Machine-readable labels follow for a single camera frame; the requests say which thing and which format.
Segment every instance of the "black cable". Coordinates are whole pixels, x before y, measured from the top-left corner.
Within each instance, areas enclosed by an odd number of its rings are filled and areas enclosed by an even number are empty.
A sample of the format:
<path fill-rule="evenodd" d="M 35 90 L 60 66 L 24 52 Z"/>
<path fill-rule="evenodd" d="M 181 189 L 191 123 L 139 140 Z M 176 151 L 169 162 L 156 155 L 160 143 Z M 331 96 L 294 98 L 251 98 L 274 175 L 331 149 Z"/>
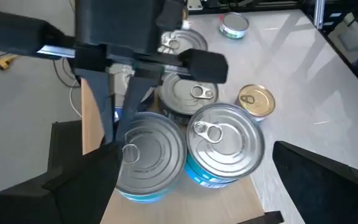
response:
<path fill-rule="evenodd" d="M 69 75 L 66 71 L 66 67 L 65 67 L 65 60 L 67 60 L 67 58 L 63 58 L 62 60 L 62 67 L 63 67 L 63 71 L 66 73 L 67 77 L 72 79 L 72 80 L 75 80 L 75 77 L 72 77 L 71 75 Z"/>
<path fill-rule="evenodd" d="M 71 0 L 68 0 L 68 2 L 70 3 L 71 10 L 73 10 L 73 12 L 74 12 L 75 9 L 74 9 L 73 3 L 71 2 Z"/>
<path fill-rule="evenodd" d="M 59 75 L 59 73 L 58 73 L 58 71 L 57 71 L 56 62 L 55 62 L 54 60 L 52 60 L 52 63 L 53 63 L 53 68 L 55 69 L 56 76 L 57 76 L 57 78 L 60 80 L 60 82 L 61 82 L 63 85 L 65 85 L 66 87 L 71 88 L 71 85 L 65 83 L 65 82 L 62 80 L 62 78 L 60 77 L 60 75 Z"/>

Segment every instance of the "tuna can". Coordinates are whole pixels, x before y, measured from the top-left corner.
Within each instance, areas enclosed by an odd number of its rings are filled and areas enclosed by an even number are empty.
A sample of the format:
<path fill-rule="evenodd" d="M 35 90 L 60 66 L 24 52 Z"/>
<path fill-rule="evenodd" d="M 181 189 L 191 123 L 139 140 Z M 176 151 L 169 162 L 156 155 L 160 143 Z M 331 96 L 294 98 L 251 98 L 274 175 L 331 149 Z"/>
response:
<path fill-rule="evenodd" d="M 236 105 L 214 103 L 202 107 L 190 119 L 186 135 L 186 165 L 200 181 L 186 171 L 205 187 L 225 187 L 249 175 L 264 155 L 262 132 Z M 203 180 L 210 185 L 201 184 Z"/>
<path fill-rule="evenodd" d="M 230 39 L 243 38 L 249 28 L 249 21 L 241 14 L 229 12 L 221 16 L 219 31 Z"/>
<path fill-rule="evenodd" d="M 158 51 L 177 55 L 188 49 L 207 50 L 208 43 L 199 32 L 181 29 L 163 33 Z"/>
<path fill-rule="evenodd" d="M 162 115 L 137 113 L 125 141 L 116 188 L 134 202 L 160 200 L 173 188 L 185 166 L 186 140 L 180 128 Z"/>
<path fill-rule="evenodd" d="M 114 119 L 117 121 L 121 116 L 122 106 L 124 104 L 125 93 L 128 88 L 129 79 L 134 75 L 131 66 L 114 64 L 110 68 L 110 74 L 114 78 L 110 79 L 110 89 L 114 90 L 115 96 L 115 114 Z M 154 89 L 150 88 L 146 95 L 143 97 L 142 102 L 138 107 L 139 112 L 147 111 L 154 103 Z"/>
<path fill-rule="evenodd" d="M 261 85 L 244 86 L 236 104 L 247 110 L 256 122 L 264 120 L 275 109 L 273 95 Z"/>
<path fill-rule="evenodd" d="M 178 75 L 164 75 L 158 87 L 158 107 L 172 121 L 187 125 L 201 107 L 218 100 L 218 86 L 181 79 Z"/>
<path fill-rule="evenodd" d="M 204 178 L 202 178 L 200 175 L 198 175 L 189 165 L 188 163 L 185 164 L 185 171 L 187 173 L 187 175 L 194 180 L 197 184 L 200 184 L 203 187 L 207 187 L 207 188 L 212 188 L 212 189 L 220 189 L 223 187 L 226 187 L 227 185 L 229 185 L 229 183 L 227 184 L 217 184 L 217 183 L 212 183 L 209 182 L 208 180 L 205 180 Z"/>

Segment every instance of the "can lid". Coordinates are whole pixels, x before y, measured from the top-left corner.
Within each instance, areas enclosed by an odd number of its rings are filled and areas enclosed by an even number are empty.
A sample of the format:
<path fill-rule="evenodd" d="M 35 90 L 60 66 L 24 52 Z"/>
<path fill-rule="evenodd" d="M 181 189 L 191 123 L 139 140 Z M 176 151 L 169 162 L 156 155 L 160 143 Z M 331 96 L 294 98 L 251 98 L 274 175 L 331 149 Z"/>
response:
<path fill-rule="evenodd" d="M 246 85 L 239 93 L 238 101 L 250 114 L 265 117 L 275 109 L 275 100 L 271 92 L 261 85 Z"/>
<path fill-rule="evenodd" d="M 158 192 L 175 180 L 185 165 L 185 137 L 162 115 L 137 113 L 125 139 L 129 147 L 125 147 L 117 181 L 117 189 L 124 193 Z"/>
<path fill-rule="evenodd" d="M 125 93 L 128 89 L 129 79 L 134 75 L 134 71 L 130 65 L 115 63 L 110 67 L 109 72 L 111 77 L 114 77 L 110 78 L 110 90 L 114 90 L 114 93 L 116 94 L 115 104 L 118 107 L 122 107 L 124 104 Z M 142 101 L 145 101 L 152 93 L 153 88 L 150 88 Z"/>
<path fill-rule="evenodd" d="M 205 38 L 199 32 L 192 29 L 181 29 L 163 33 L 161 45 L 158 51 L 175 55 L 188 49 L 208 49 L 208 43 Z"/>
<path fill-rule="evenodd" d="M 249 27 L 248 20 L 241 14 L 229 12 L 223 16 L 223 24 L 235 31 L 244 31 Z"/>
<path fill-rule="evenodd" d="M 161 101 L 171 110 L 193 115 L 201 107 L 218 100 L 218 86 L 181 79 L 178 75 L 164 75 L 163 84 L 158 87 Z"/>
<path fill-rule="evenodd" d="M 190 119 L 187 144 L 191 156 L 205 171 L 222 178 L 250 174 L 264 155 L 259 127 L 236 105 L 214 103 Z"/>

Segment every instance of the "white cable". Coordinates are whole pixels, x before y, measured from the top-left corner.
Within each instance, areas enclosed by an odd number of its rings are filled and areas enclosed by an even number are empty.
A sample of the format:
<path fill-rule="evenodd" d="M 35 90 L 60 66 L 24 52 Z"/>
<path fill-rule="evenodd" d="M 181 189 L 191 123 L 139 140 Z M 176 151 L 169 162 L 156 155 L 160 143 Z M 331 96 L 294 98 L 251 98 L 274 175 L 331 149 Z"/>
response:
<path fill-rule="evenodd" d="M 77 80 L 74 81 L 74 83 L 71 85 L 71 88 L 70 88 L 70 104 L 71 104 L 71 107 L 73 108 L 73 110 L 78 114 L 78 116 L 80 116 L 82 118 L 82 115 L 80 112 L 78 112 L 78 110 L 74 107 L 74 104 L 73 104 L 73 89 L 74 89 L 74 86 L 75 84 L 77 84 Z"/>

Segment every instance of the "yellow object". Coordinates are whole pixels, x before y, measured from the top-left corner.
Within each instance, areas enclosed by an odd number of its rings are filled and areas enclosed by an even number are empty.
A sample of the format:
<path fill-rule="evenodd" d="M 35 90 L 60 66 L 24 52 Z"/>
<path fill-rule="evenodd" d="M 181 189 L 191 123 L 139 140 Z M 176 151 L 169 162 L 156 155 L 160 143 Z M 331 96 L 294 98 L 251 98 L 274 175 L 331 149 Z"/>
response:
<path fill-rule="evenodd" d="M 240 90 L 238 102 L 250 114 L 265 117 L 273 112 L 275 100 L 271 92 L 261 85 L 247 85 Z"/>
<path fill-rule="evenodd" d="M 10 66 L 10 64 L 15 60 L 18 55 L 6 55 L 0 57 L 0 69 L 1 70 L 7 70 Z"/>

